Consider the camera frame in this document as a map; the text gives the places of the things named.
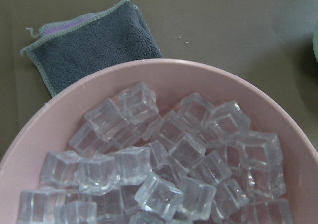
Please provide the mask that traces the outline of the green bowl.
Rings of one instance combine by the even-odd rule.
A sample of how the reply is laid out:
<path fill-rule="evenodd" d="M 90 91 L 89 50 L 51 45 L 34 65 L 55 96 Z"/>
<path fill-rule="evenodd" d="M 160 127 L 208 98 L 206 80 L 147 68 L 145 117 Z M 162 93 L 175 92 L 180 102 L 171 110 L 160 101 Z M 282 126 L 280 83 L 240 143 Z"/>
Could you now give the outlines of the green bowl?
<path fill-rule="evenodd" d="M 314 31 L 313 31 L 313 52 L 316 61 L 318 62 L 318 21 L 315 23 Z"/>

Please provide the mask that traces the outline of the grey folded cloth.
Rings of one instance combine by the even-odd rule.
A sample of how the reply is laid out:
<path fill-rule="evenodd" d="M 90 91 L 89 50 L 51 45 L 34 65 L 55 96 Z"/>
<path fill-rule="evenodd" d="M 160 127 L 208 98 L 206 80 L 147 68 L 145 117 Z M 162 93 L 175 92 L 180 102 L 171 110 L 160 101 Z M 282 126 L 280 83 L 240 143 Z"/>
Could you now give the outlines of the grey folded cloth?
<path fill-rule="evenodd" d="M 71 20 L 43 25 L 23 48 L 51 96 L 98 70 L 135 60 L 162 58 L 139 8 L 130 0 Z"/>

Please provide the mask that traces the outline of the clear ice cubes pile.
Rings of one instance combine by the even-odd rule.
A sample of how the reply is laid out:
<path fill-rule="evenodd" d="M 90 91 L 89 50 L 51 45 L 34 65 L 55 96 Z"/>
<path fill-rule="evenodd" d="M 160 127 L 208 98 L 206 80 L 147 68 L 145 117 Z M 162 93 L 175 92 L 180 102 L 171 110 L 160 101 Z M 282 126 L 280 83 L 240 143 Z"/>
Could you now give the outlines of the clear ice cubes pile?
<path fill-rule="evenodd" d="M 254 131 L 236 101 L 199 93 L 159 114 L 139 83 L 99 103 L 39 186 L 21 192 L 20 224 L 291 224 L 276 133 Z"/>

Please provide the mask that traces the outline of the pink bowl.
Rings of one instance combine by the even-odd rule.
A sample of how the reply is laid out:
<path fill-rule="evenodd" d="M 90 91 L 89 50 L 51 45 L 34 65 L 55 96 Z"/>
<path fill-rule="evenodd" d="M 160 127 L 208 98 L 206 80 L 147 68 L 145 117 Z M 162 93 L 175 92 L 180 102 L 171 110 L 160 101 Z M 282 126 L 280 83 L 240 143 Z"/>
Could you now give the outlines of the pink bowl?
<path fill-rule="evenodd" d="M 36 188 L 45 156 L 61 151 L 86 111 L 138 82 L 157 94 L 161 113 L 196 91 L 218 104 L 236 100 L 262 131 L 279 135 L 294 223 L 318 221 L 318 155 L 289 114 L 267 94 L 222 69 L 193 61 L 146 59 L 95 72 L 49 100 L 22 128 L 0 163 L 0 221 L 14 224 L 20 193 Z"/>

